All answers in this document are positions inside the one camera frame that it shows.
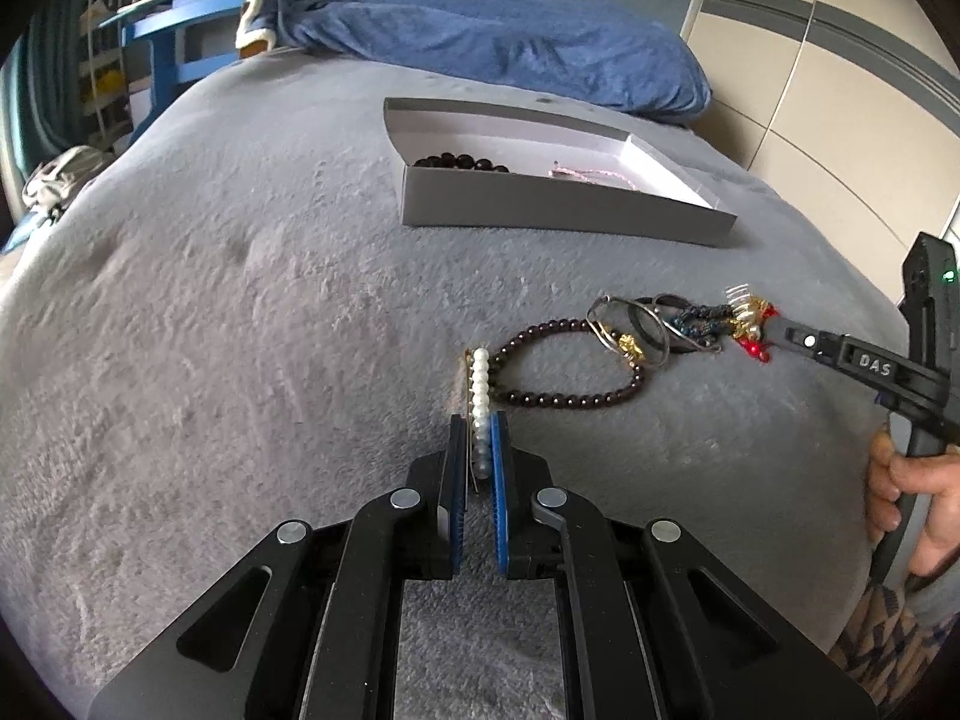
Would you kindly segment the patterned sleeve forearm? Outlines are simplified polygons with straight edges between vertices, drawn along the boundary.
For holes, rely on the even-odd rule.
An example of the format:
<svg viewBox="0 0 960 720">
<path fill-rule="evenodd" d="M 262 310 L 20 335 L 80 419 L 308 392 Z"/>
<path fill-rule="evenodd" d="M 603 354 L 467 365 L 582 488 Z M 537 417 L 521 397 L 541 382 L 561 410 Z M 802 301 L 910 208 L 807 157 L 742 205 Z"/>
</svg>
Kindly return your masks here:
<svg viewBox="0 0 960 720">
<path fill-rule="evenodd" d="M 958 624 L 958 535 L 929 539 L 939 561 L 898 589 L 867 585 L 850 621 L 828 652 L 830 660 L 859 684 L 887 718 L 921 683 Z"/>
</svg>

